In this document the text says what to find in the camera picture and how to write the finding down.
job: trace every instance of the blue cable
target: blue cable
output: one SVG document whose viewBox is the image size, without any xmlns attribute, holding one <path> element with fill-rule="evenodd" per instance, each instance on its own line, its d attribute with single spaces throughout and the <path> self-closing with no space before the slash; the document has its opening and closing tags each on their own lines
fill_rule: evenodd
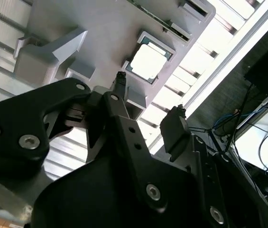
<svg viewBox="0 0 268 228">
<path fill-rule="evenodd" d="M 247 113 L 247 114 L 244 114 L 244 115 L 241 115 L 242 117 L 243 116 L 248 116 L 248 115 L 251 115 L 251 114 L 256 114 L 256 113 L 259 113 L 261 112 L 262 110 L 264 110 L 264 106 L 262 106 L 258 111 L 255 111 L 255 112 L 251 112 L 251 113 Z M 226 115 L 223 115 L 222 117 L 220 117 L 216 123 L 214 124 L 213 128 L 215 128 L 220 122 L 221 120 L 225 119 L 225 118 L 228 118 L 228 117 L 231 117 L 231 116 L 234 116 L 234 114 L 226 114 Z"/>
</svg>

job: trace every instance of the bolt hole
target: bolt hole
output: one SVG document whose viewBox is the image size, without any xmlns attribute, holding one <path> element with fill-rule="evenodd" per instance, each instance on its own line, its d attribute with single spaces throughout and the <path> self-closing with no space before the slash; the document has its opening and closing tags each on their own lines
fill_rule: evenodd
<svg viewBox="0 0 268 228">
<path fill-rule="evenodd" d="M 81 90 L 85 90 L 85 86 L 81 85 L 81 84 L 77 84 L 76 87 L 78 89 L 81 89 Z"/>
<path fill-rule="evenodd" d="M 206 163 L 205 166 L 206 166 L 207 169 L 210 169 L 210 170 L 213 169 L 212 166 L 209 163 Z"/>
<path fill-rule="evenodd" d="M 135 148 L 136 148 L 137 150 L 141 150 L 141 148 L 142 148 L 142 147 L 141 147 L 141 145 L 140 145 L 140 144 L 135 143 L 134 145 L 135 145 Z"/>
<path fill-rule="evenodd" d="M 132 128 L 132 127 L 129 127 L 129 131 L 132 132 L 132 133 L 135 133 L 136 132 L 135 129 Z"/>
<path fill-rule="evenodd" d="M 31 139 L 31 138 L 28 138 L 25 140 L 26 143 L 30 143 L 30 144 L 35 144 L 35 140 L 34 139 Z"/>
<path fill-rule="evenodd" d="M 151 194 L 152 194 L 153 196 L 156 196 L 156 195 L 157 195 L 157 191 L 156 191 L 156 189 L 151 188 L 149 191 L 151 192 Z"/>
<path fill-rule="evenodd" d="M 114 95 L 114 94 L 111 95 L 111 98 L 114 99 L 115 101 L 118 101 L 119 100 L 119 98 L 116 95 Z"/>
<path fill-rule="evenodd" d="M 186 166 L 185 169 L 187 172 L 192 173 L 192 168 L 190 165 Z"/>
<path fill-rule="evenodd" d="M 209 182 L 211 182 L 211 183 L 215 183 L 214 180 L 212 179 L 212 177 L 207 176 L 207 179 L 209 180 Z"/>
</svg>

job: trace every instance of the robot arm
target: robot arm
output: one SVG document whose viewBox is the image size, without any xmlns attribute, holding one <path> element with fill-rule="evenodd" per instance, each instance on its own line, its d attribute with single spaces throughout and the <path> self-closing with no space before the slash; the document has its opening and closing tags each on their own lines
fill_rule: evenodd
<svg viewBox="0 0 268 228">
<path fill-rule="evenodd" d="M 268 227 L 265 199 L 231 159 L 190 133 L 181 106 L 160 125 L 171 154 L 161 161 L 129 118 L 124 93 L 119 73 L 103 95 L 69 78 L 0 102 L 0 185 L 20 198 L 40 183 L 50 140 L 87 130 L 88 163 L 36 191 L 28 227 Z"/>
</svg>

